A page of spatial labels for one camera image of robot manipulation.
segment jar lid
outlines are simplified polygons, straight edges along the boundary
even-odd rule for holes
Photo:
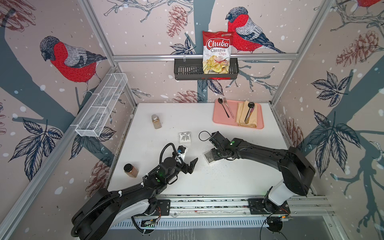
[[[130,171],[132,171],[132,168],[133,168],[133,166],[132,166],[132,164],[125,164],[125,166],[124,166],[124,172],[130,172]]]

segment small white box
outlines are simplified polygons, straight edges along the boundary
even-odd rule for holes
[[[179,132],[179,142],[181,144],[191,143],[191,132]]]

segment white tabletop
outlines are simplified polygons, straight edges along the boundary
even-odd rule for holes
[[[138,184],[142,177],[159,164],[159,156],[163,147],[172,142],[176,149],[179,145],[179,132],[191,132],[191,144],[185,162],[199,158],[192,174],[180,172],[179,179],[168,185],[162,194],[190,195],[264,195],[267,190],[283,179],[281,173],[267,165],[249,160],[225,159],[208,165],[204,152],[213,148],[209,141],[200,141],[201,131],[209,133],[219,131],[229,140],[237,137],[250,143],[287,149],[283,136],[267,103],[262,103],[264,128],[251,129],[245,127],[216,124],[212,121],[214,103],[140,103],[121,150],[116,168],[111,177],[109,191],[120,190]],[[157,114],[162,128],[154,129],[151,116]],[[207,133],[201,134],[207,139]],[[172,147],[168,147],[163,159],[171,156]],[[139,174],[137,178],[129,177],[123,170],[125,164],[134,165]]]

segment chip bag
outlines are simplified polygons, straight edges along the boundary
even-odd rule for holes
[[[203,71],[208,73],[229,73],[233,33],[203,31]]]

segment fork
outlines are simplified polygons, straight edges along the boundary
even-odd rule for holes
[[[227,108],[228,108],[228,110],[229,110],[229,113],[231,114],[232,118],[235,118],[235,116],[233,115],[231,109],[230,109],[229,106],[228,106],[227,99],[224,97],[223,100],[224,100],[224,104],[227,106]]]

